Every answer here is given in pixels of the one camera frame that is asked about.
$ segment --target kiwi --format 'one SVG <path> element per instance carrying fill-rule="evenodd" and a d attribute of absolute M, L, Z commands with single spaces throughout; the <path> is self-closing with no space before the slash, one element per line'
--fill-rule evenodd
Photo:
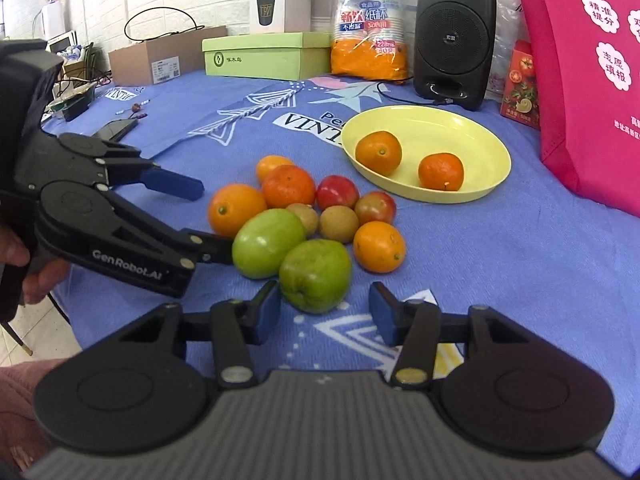
<path fill-rule="evenodd" d="M 311 238 L 316 234 L 316 229 L 318 229 L 318 213 L 315 212 L 313 207 L 307 204 L 291 204 L 287 206 L 287 210 L 300 218 L 302 225 L 305 227 L 307 238 Z"/>
<path fill-rule="evenodd" d="M 343 205 L 332 205 L 320 215 L 319 233 L 322 238 L 350 244 L 360 227 L 353 209 Z"/>

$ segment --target table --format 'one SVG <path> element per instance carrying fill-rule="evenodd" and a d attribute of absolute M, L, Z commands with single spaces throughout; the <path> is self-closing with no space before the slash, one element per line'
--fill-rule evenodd
<path fill-rule="evenodd" d="M 409 86 L 383 86 L 416 100 Z M 321 77 L 304 82 L 183 75 L 148 88 L 101 89 L 75 121 L 46 129 L 91 134 L 150 99 L 148 117 L 126 142 L 172 171 L 206 187 L 194 203 L 128 186 L 123 196 L 175 228 L 208 230 L 206 206 L 231 182 L 255 185 L 264 155 L 292 158 L 318 182 L 337 173 L 361 193 L 373 186 L 350 165 L 339 145 L 340 126 L 361 110 L 392 105 L 375 83 Z M 597 370 L 612 387 L 616 411 L 599 452 L 623 472 L 640 465 L 640 219 L 572 195 L 540 163 L 539 133 L 501 117 L 485 102 L 478 112 L 450 111 L 484 125 L 513 159 L 508 179 L 487 197 L 459 205 L 398 198 L 396 225 L 407 241 L 405 263 L 382 282 L 399 298 L 431 295 L 446 312 L 487 304 Z M 272 368 L 389 371 L 397 355 L 381 345 L 367 307 L 369 283 L 380 279 L 354 268 L 346 302 L 321 316 L 283 304 L 266 345 L 252 348 L 258 373 Z M 199 266 L 181 303 L 207 310 L 226 298 L 249 298 L 262 282 L 233 268 Z M 83 348 L 131 322 L 166 298 L 74 267 L 56 289 Z M 190 344 L 188 361 L 213 372 L 208 345 Z"/>

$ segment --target yellow plate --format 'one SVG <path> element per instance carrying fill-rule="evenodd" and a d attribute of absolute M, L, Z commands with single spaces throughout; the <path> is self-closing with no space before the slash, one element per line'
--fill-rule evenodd
<path fill-rule="evenodd" d="M 390 177 L 368 170 L 355 159 L 359 140 L 379 130 L 394 134 L 402 146 L 402 162 Z M 351 163 L 364 178 L 391 193 L 420 202 L 455 204 L 477 200 L 494 190 L 511 171 L 511 157 L 498 137 L 480 124 L 438 108 L 374 108 L 350 119 L 340 138 Z M 431 153 L 442 152 L 458 156 L 465 167 L 465 179 L 458 191 L 420 186 L 420 161 Z"/>

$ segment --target blue gripper pad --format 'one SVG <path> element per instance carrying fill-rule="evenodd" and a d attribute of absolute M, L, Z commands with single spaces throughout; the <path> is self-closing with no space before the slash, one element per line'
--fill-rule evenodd
<path fill-rule="evenodd" d="M 382 341 L 388 346 L 398 346 L 402 344 L 402 341 L 399 340 L 398 327 L 395 323 L 394 304 L 388 301 L 389 298 L 385 298 L 375 285 L 375 283 L 371 283 L 369 286 L 369 311 L 371 317 L 378 327 Z"/>
<path fill-rule="evenodd" d="M 174 173 L 173 171 L 163 170 L 162 168 L 151 168 L 143 171 L 140 175 L 140 182 L 147 189 L 177 196 L 191 202 L 201 198 L 204 194 L 202 181 L 180 173 Z"/>
<path fill-rule="evenodd" d="M 254 333 L 258 344 L 263 344 L 269 336 L 280 318 L 280 304 L 282 303 L 282 294 L 280 285 L 276 284 L 267 296 L 262 300 L 262 304 L 257 309 L 257 322 L 255 323 Z"/>

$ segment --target white appliance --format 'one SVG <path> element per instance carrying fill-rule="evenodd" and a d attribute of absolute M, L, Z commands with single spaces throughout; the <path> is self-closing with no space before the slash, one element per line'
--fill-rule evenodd
<path fill-rule="evenodd" d="M 65 17 L 60 1 L 42 7 L 42 30 L 44 39 L 49 41 L 66 32 Z"/>
<path fill-rule="evenodd" d="M 47 41 L 47 50 L 57 54 L 66 50 L 69 46 L 75 46 L 78 44 L 78 37 L 74 30 L 60 34 L 59 36 Z"/>

